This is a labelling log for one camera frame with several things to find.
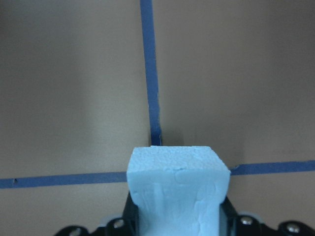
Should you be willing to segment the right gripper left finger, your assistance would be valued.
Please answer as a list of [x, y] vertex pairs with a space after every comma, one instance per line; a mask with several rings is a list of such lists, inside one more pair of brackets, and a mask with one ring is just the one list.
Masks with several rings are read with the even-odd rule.
[[111, 219], [105, 226], [99, 226], [93, 232], [89, 232], [82, 226], [67, 226], [62, 228], [56, 236], [138, 236], [139, 235], [139, 211], [128, 193], [122, 216]]

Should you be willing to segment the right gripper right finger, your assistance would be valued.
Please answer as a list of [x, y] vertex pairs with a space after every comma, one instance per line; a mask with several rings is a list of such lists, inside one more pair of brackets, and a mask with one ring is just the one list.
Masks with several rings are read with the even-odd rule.
[[220, 205], [220, 236], [315, 236], [315, 230], [300, 221], [281, 222], [276, 229], [258, 218], [239, 214], [231, 201], [225, 198]]

